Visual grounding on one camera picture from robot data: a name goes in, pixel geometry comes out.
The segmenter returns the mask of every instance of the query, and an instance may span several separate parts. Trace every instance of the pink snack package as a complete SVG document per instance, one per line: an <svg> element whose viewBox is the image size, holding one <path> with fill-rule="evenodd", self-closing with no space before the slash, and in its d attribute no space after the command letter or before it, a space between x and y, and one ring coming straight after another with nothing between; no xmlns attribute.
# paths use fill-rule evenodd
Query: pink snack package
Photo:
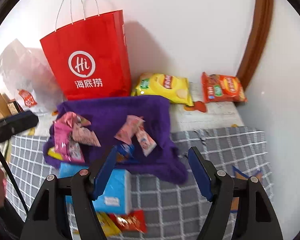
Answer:
<svg viewBox="0 0 300 240"><path fill-rule="evenodd" d="M101 147L99 140L93 131L89 131L85 127L79 127L76 123L73 126L72 139L78 143Z"/></svg>
<svg viewBox="0 0 300 240"><path fill-rule="evenodd" d="M72 128L61 122L54 122L54 151L60 153L63 161L84 163L80 146L70 138Z"/></svg>
<svg viewBox="0 0 300 240"><path fill-rule="evenodd" d="M114 136L116 139L131 145L131 138L134 136L138 127L144 122L143 119L137 117L135 115L128 115L125 124L121 127L121 129Z"/></svg>
<svg viewBox="0 0 300 240"><path fill-rule="evenodd" d="M150 137L150 135L145 131L143 123L137 129L136 137L140 146L142 148L143 154L148 156L152 150L157 146L157 143Z"/></svg>
<svg viewBox="0 0 300 240"><path fill-rule="evenodd" d="M75 123L77 123L79 127L91 125L90 121L74 112L66 112L62 117L56 120L56 122L66 124L71 128L73 128Z"/></svg>

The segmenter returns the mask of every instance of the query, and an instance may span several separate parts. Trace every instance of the white plastic bag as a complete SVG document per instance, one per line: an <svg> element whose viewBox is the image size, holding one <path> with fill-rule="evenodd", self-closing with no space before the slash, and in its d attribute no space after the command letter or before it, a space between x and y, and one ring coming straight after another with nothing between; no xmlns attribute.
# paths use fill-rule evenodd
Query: white plastic bag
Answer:
<svg viewBox="0 0 300 240"><path fill-rule="evenodd" d="M17 39L0 55L0 75L24 110L52 112L64 100L43 51L25 48Z"/></svg>

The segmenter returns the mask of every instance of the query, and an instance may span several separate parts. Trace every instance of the white wall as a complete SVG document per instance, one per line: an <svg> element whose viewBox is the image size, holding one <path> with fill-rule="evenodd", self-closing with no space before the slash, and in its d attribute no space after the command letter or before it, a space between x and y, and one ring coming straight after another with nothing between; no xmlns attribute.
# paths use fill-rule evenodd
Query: white wall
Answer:
<svg viewBox="0 0 300 240"><path fill-rule="evenodd" d="M101 12L124 10L133 78L143 71L186 76L235 75L250 33L255 0L98 0ZM0 27L0 53L13 39L40 47L54 30L61 0L20 0ZM85 0L89 16L93 0ZM74 0L74 19L82 17ZM58 26L70 23L69 0Z"/></svg>
<svg viewBox="0 0 300 240"><path fill-rule="evenodd" d="M247 126L266 132L274 180L274 208L284 239L300 230L300 16L274 0L261 61L239 107Z"/></svg>

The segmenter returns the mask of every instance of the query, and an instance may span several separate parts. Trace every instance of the green label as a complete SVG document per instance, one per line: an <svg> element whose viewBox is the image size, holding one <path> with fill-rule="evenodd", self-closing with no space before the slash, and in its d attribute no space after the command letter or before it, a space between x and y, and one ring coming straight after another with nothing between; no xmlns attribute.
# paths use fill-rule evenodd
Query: green label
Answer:
<svg viewBox="0 0 300 240"><path fill-rule="evenodd" d="M213 90L214 90L214 95L215 95L216 97L221 97L221 96L223 96L222 89L221 89L221 87L220 87L219 85L213 86Z"/></svg>
<svg viewBox="0 0 300 240"><path fill-rule="evenodd" d="M141 89L149 88L149 78L141 80L140 88Z"/></svg>

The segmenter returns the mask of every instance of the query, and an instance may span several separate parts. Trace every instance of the blue tissue pack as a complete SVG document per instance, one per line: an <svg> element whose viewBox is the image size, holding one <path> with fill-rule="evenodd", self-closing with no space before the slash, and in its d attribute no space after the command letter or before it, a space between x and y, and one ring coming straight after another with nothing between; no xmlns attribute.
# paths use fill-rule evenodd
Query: blue tissue pack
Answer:
<svg viewBox="0 0 300 240"><path fill-rule="evenodd" d="M82 169L88 167L61 163L58 177L73 176ZM72 197L66 196L66 202L72 204ZM96 212L129 214L132 209L130 173L127 170L113 169L105 191L92 203Z"/></svg>

